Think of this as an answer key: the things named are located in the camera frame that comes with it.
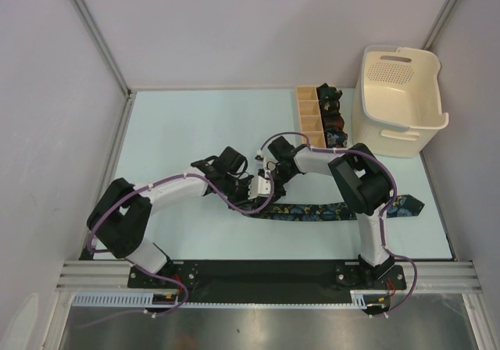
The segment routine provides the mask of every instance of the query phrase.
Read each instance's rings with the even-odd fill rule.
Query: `black mounting plate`
[[[351,290],[385,294],[389,278],[397,290],[406,289],[401,266],[393,266],[379,280],[362,282],[359,276],[364,268],[355,260],[184,260],[174,261],[174,265],[175,274],[190,291],[189,302],[351,303]],[[132,268],[128,287],[168,289],[177,286]]]

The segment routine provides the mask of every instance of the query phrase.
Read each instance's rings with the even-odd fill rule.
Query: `wooden compartment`
[[[304,134],[309,137],[309,142],[311,143],[311,146],[318,148],[327,147],[327,144],[325,143],[325,136],[322,131],[313,131]]]
[[[295,88],[298,119],[300,120],[300,131],[308,136],[311,145],[318,148],[326,148],[323,124],[321,123],[320,103],[316,87]]]
[[[298,102],[298,116],[319,116],[320,104],[317,100]]]
[[[301,102],[303,100],[317,100],[318,94],[316,93],[316,87],[296,87],[295,94],[297,96],[297,101]]]
[[[303,116],[300,117],[302,132],[309,133],[311,131],[323,132],[321,116]]]

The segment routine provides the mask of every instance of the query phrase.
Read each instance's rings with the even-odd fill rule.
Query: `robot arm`
[[[365,145],[358,144],[350,149],[374,157]],[[382,245],[380,233],[381,230],[385,232],[385,222],[380,222],[380,214],[389,202],[391,184],[377,164],[359,155],[318,152],[304,145],[294,148],[283,137],[273,141],[269,150],[278,160],[277,169],[287,162],[289,166],[295,166],[287,168],[291,172],[333,176],[342,198],[357,214],[360,260],[376,269],[379,276],[394,265],[393,258]]]
[[[172,261],[145,237],[149,217],[176,202],[210,194],[212,189],[206,180],[226,195],[231,203],[246,203],[253,176],[238,176],[243,164],[248,164],[246,158],[231,147],[227,147],[220,156],[193,162],[184,171],[184,179],[166,180],[126,200],[105,219],[95,235],[116,258],[127,259],[150,273],[169,275]],[[189,173],[206,180],[186,177]],[[87,227],[92,230],[115,203],[144,186],[147,185],[133,185],[123,178],[113,181],[89,216]]]
[[[352,149],[371,155],[365,145]],[[257,176],[242,177],[248,162],[240,153],[227,147],[220,156],[193,162],[184,175],[196,173],[203,176],[229,202],[242,209],[255,209],[264,198],[272,195],[272,202],[286,195],[284,185],[295,175],[320,173],[333,176],[347,205],[358,213],[362,250],[360,261],[378,269],[381,275],[393,264],[382,247],[379,215],[389,199],[390,184],[376,164],[363,157],[314,152],[305,145],[295,148],[279,137],[269,145],[276,162],[271,171],[266,166]],[[274,192],[270,192],[270,173]],[[109,208],[125,195],[144,185],[133,185],[123,178],[111,183],[106,193],[87,221],[93,229]],[[170,258],[145,238],[150,215],[187,198],[201,197],[212,192],[206,181],[195,177],[170,180],[135,195],[123,203],[121,210],[114,211],[96,232],[97,238],[118,259],[127,259],[150,273],[169,275]]]

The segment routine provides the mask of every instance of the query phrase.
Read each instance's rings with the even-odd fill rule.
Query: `white wall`
[[[438,41],[448,128],[425,149],[460,259],[472,259],[500,325],[500,0],[462,0]]]
[[[354,87],[363,49],[420,48],[445,0],[86,0],[132,88]]]
[[[36,292],[34,348],[123,97],[69,0],[0,0],[0,26],[0,336]]]

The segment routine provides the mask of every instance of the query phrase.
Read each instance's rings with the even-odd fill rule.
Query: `necktie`
[[[399,195],[387,217],[418,216],[425,205],[411,195]],[[357,220],[356,214],[345,203],[331,204],[284,204],[268,205],[263,211],[248,215],[256,219],[281,221],[346,221]]]

